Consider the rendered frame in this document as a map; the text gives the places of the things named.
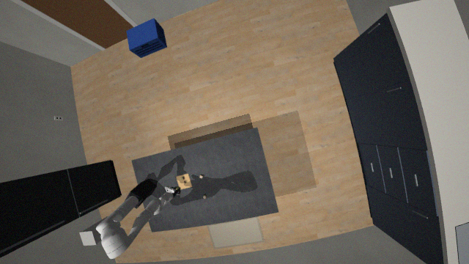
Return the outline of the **tan square mat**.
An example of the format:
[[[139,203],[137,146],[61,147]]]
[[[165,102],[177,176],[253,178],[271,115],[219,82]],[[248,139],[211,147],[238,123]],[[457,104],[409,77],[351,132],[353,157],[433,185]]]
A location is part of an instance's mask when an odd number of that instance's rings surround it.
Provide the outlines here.
[[[184,177],[184,180],[181,180],[180,179],[181,177]],[[191,180],[189,178],[189,174],[177,176],[177,182],[178,182],[178,185],[179,185],[180,189],[192,187]]]

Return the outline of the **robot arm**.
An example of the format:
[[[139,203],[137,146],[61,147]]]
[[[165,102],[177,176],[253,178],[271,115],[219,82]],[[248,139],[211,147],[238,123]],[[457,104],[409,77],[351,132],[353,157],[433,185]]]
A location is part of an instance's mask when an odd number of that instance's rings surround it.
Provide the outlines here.
[[[119,225],[114,221],[119,222],[123,220],[139,203],[138,198],[135,196],[125,200],[111,215],[97,225],[96,230],[100,233],[102,246],[110,259],[120,256],[132,244],[143,226],[153,215],[159,214],[165,204],[173,198],[172,193],[176,190],[169,186],[166,186],[165,189],[166,193],[163,196],[152,200],[146,209],[136,217],[129,235],[126,234],[123,228],[118,227]]]

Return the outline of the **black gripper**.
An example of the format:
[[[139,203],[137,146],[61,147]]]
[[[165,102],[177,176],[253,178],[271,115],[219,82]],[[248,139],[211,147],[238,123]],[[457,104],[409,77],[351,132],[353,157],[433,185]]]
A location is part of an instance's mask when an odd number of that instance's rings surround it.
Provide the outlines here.
[[[177,188],[177,187],[175,187],[174,189],[176,190],[176,188]],[[179,192],[179,193],[177,193],[177,192]],[[173,193],[173,198],[174,198],[175,196],[177,196],[177,195],[178,195],[178,196],[180,195],[180,187],[179,187],[179,189],[177,189],[177,190]],[[173,198],[172,198],[172,199],[173,199]]]

